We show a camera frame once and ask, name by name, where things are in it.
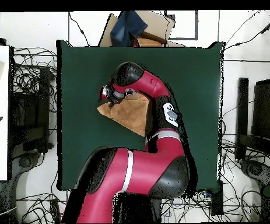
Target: black border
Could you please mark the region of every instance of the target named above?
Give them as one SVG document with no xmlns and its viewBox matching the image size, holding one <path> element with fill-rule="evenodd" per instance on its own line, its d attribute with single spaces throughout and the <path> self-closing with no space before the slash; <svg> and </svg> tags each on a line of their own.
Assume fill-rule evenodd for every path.
<svg viewBox="0 0 270 224">
<path fill-rule="evenodd" d="M 62 89 L 61 89 L 61 75 L 62 75 L 62 50 L 61 40 L 56 41 L 57 49 L 57 73 L 56 73 L 56 90 L 57 90 L 57 156 L 58 156 L 58 179 L 56 188 L 63 191 L 62 187 Z"/>
<path fill-rule="evenodd" d="M 4 38 L 0 38 L 0 46 L 7 46 L 6 40 Z M 15 75 L 15 59 L 14 56 L 14 49 L 13 47 L 9 46 L 9 68 L 8 68 L 8 138 L 7 138 L 7 181 L 12 179 L 12 159 L 11 159 L 11 123 L 12 123 L 12 116 L 11 116 L 11 99 L 13 95 L 13 77 Z"/>
<path fill-rule="evenodd" d="M 58 115 L 57 115 L 57 155 L 58 155 L 58 180 L 56 183 L 56 188 L 60 191 L 65 191 L 62 189 L 62 89 L 61 89 L 61 74 L 62 74 L 62 50 L 61 50 L 61 41 L 64 41 L 67 43 L 69 47 L 73 47 L 68 41 L 65 40 L 57 40 L 56 41 L 56 48 L 57 48 L 57 77 L 56 77 L 56 87 L 57 87 L 57 109 L 58 109 Z M 222 44 L 222 48 L 220 50 L 220 100 L 219 100 L 219 119 L 218 119 L 218 166 L 220 168 L 221 160 L 222 160 L 222 108 L 223 108 L 223 89 L 224 89 L 224 70 L 223 70 L 223 64 L 224 64 L 224 50 L 226 43 L 221 41 L 213 42 L 209 47 L 202 48 L 202 47 L 169 47 L 169 49 L 173 48 L 198 48 L 198 49 L 211 49 L 213 48 L 217 43 Z M 90 46 L 91 48 L 99 48 L 99 46 Z M 163 47 L 130 47 L 133 49 L 144 49 L 144 48 L 153 48 L 153 49 L 161 49 Z M 206 190 L 211 190 L 215 192 L 218 188 L 204 188 Z"/>
</svg>

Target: tangled wires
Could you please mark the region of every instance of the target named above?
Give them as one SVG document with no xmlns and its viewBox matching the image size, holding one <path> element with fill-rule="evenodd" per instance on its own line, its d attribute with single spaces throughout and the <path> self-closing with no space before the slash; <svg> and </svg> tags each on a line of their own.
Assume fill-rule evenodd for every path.
<svg viewBox="0 0 270 224">
<path fill-rule="evenodd" d="M 37 52 L 32 54 L 30 52 L 31 49 L 42 49 L 44 51 Z M 52 57 L 50 62 L 36 62 L 35 57 Z M 21 63 L 15 63 L 15 75 L 13 80 L 13 92 L 20 93 L 25 95 L 38 95 L 41 96 L 40 92 L 40 84 L 42 83 L 40 80 L 40 69 L 48 68 L 50 69 L 50 81 L 54 81 L 56 79 L 56 62 L 55 60 L 56 53 L 46 50 L 44 48 L 16 48 L 15 49 L 15 58 L 16 60 L 21 59 Z M 52 100 L 50 106 L 52 109 L 49 109 L 50 112 L 56 113 L 55 110 L 55 99 L 56 99 L 56 90 L 55 86 L 52 84 L 48 84 L 49 92 L 45 92 L 45 87 L 41 87 L 43 93 L 48 94 Z"/>
<path fill-rule="evenodd" d="M 22 216 L 21 223 L 37 223 L 37 224 L 43 224 L 43 223 L 55 223 L 55 219 L 57 217 L 57 211 L 58 209 L 55 208 L 55 206 L 51 203 L 53 199 L 57 200 L 58 203 L 63 204 L 66 206 L 66 201 L 61 201 L 52 191 L 52 186 L 56 181 L 57 174 L 55 176 L 54 181 L 51 185 L 51 193 L 42 193 L 37 194 L 21 199 L 17 199 L 17 201 L 33 201 L 34 203 L 31 205 L 31 207 L 27 210 L 27 212 Z M 30 214 L 36 215 L 37 219 L 32 221 L 27 221 L 27 217 Z"/>
</svg>

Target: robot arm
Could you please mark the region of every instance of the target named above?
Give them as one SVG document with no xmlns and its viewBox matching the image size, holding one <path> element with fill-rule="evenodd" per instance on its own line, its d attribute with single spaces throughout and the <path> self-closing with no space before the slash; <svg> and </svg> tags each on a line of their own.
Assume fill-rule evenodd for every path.
<svg viewBox="0 0 270 224">
<path fill-rule="evenodd" d="M 152 101 L 145 152 L 106 147 L 95 150 L 71 192 L 62 223 L 111 223 L 113 197 L 118 192 L 158 199 L 172 199 L 185 192 L 188 167 L 177 116 L 164 83 L 139 65 L 125 62 L 101 89 L 100 98 L 117 104 L 130 92 L 141 92 Z"/>
</svg>

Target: white floor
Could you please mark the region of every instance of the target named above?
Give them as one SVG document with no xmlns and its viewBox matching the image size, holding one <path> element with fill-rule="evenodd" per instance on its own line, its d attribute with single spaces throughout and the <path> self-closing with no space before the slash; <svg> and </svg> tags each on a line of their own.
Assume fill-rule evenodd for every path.
<svg viewBox="0 0 270 224">
<path fill-rule="evenodd" d="M 197 41 L 178 41 L 191 47 L 208 47 L 214 41 L 225 41 L 231 38 L 236 30 L 257 10 L 200 10 L 198 22 L 198 40 Z M 108 15 L 111 12 L 71 12 L 80 27 L 84 30 L 85 35 L 91 46 L 98 45 Z M 270 10 L 262 10 L 256 13 L 242 28 L 231 38 L 227 47 L 238 42 L 244 42 L 254 37 L 270 22 Z M 184 25 L 194 25 L 194 23 L 184 23 Z M 85 46 L 86 40 L 80 33 L 77 25 L 68 20 L 67 12 L 25 12 L 25 13 L 0 13 L 0 37 L 7 39 L 8 45 L 15 48 L 20 47 L 43 47 L 56 52 L 55 41 L 57 39 L 69 40 L 73 46 Z M 224 94 L 223 94 L 223 113 L 236 107 L 237 101 L 237 82 L 240 77 L 246 77 L 250 80 L 249 101 L 253 99 L 254 85 L 256 81 L 270 79 L 270 30 L 264 34 L 260 34 L 253 41 L 232 47 L 225 51 L 224 62 Z M 39 61 L 49 62 L 51 58 L 39 57 Z M 251 129 L 251 113 L 253 105 L 249 105 L 249 126 Z M 50 128 L 55 127 L 55 114 L 51 113 Z M 236 110 L 225 115 L 226 133 L 235 134 Z M 225 136 L 226 140 L 234 141 L 234 136 Z M 50 142 L 54 144 L 54 148 L 49 150 L 45 155 L 44 162 L 41 166 L 32 169 L 23 174 L 17 186 L 17 199 L 24 198 L 36 194 L 51 193 L 51 184 L 55 179 L 57 172 L 57 135 L 55 131 L 50 136 Z M 231 153 L 228 153 L 227 162 L 230 159 L 234 161 Z M 248 190 L 258 190 L 255 181 L 246 177 L 239 168 L 233 163 L 225 166 L 225 175 L 222 180 L 226 183 L 224 188 L 225 205 L 224 211 L 231 211 L 231 214 L 242 214 L 240 200 L 232 199 L 234 190 L 228 183 L 231 182 L 235 187 L 237 196 L 240 198 L 242 193 Z M 57 197 L 65 202 L 67 194 L 65 191 L 58 191 L 55 183 L 52 191 Z M 37 197 L 30 197 L 33 201 L 18 201 L 17 212 L 20 218 L 27 212 L 27 209 L 34 204 Z M 257 194 L 248 193 L 244 197 L 248 205 L 260 206 L 260 198 Z M 64 210 L 65 204 L 59 204 L 61 211 Z M 179 205 L 167 209 L 167 205 L 163 207 L 163 222 L 175 222 L 179 220 L 184 209 Z M 208 222 L 209 219 L 204 211 L 194 204 L 185 206 L 187 213 L 181 222 Z M 238 215 L 227 214 L 226 216 L 233 222 L 239 222 L 241 217 Z M 31 213 L 25 219 L 32 221 L 37 219 L 36 215 Z M 211 217 L 212 221 L 218 220 L 218 217 Z M 258 216 L 249 217 L 250 221 L 257 221 Z"/>
</svg>

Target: black cable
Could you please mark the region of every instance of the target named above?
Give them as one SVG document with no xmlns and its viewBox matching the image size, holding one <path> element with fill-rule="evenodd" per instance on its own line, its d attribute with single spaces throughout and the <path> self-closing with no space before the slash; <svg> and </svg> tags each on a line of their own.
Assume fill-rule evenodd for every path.
<svg viewBox="0 0 270 224">
<path fill-rule="evenodd" d="M 69 15 L 69 18 L 71 18 L 71 20 L 78 25 L 78 28 L 79 28 L 80 32 L 84 35 L 84 37 L 86 39 L 87 45 L 90 47 L 90 45 L 88 43 L 88 40 L 86 38 L 86 35 L 84 34 L 84 31 L 80 28 L 79 23 L 77 21 L 75 21 L 75 20 L 72 19 L 72 16 L 71 16 L 71 13 L 70 12 L 68 12 L 68 15 Z"/>
<path fill-rule="evenodd" d="M 244 203 L 243 203 L 243 198 L 244 198 L 244 196 L 246 195 L 246 194 L 248 194 L 248 193 L 257 193 L 259 196 L 263 196 L 262 194 L 260 194 L 258 191 L 254 191 L 254 190 L 250 190 L 250 191 L 246 191 L 246 192 L 244 192 L 243 194 L 242 194 L 242 196 L 241 196 L 241 207 L 242 207 L 242 209 L 243 209 L 243 214 L 244 214 L 244 217 L 248 220 L 248 222 L 251 222 L 248 218 L 247 218 L 247 216 L 246 216 L 246 213 L 245 213 L 245 210 L 244 210 Z"/>
<path fill-rule="evenodd" d="M 242 43 L 236 43 L 234 45 L 231 45 L 230 47 L 227 47 L 224 49 L 224 51 L 226 51 L 227 49 L 231 48 L 231 47 L 234 47 L 234 46 L 240 46 L 242 44 L 245 44 L 245 43 L 249 43 L 251 42 L 252 40 L 254 40 L 259 34 L 262 34 L 262 32 L 266 29 L 266 27 L 264 29 L 262 29 L 259 33 L 257 33 L 252 39 L 248 40 L 248 41 L 245 41 L 245 42 L 242 42 Z"/>
<path fill-rule="evenodd" d="M 251 15 L 236 31 L 235 31 L 235 33 L 231 36 L 231 38 L 227 41 L 227 43 L 226 43 L 226 45 L 229 43 L 229 41 L 233 38 L 233 36 L 241 29 L 241 27 L 242 26 L 244 26 L 244 24 L 247 22 L 247 21 L 249 21 L 249 20 L 251 20 L 251 18 L 253 17 L 253 16 L 255 16 L 258 12 L 259 12 L 260 10 L 258 10 L 258 11 L 256 11 L 253 15 Z"/>
</svg>

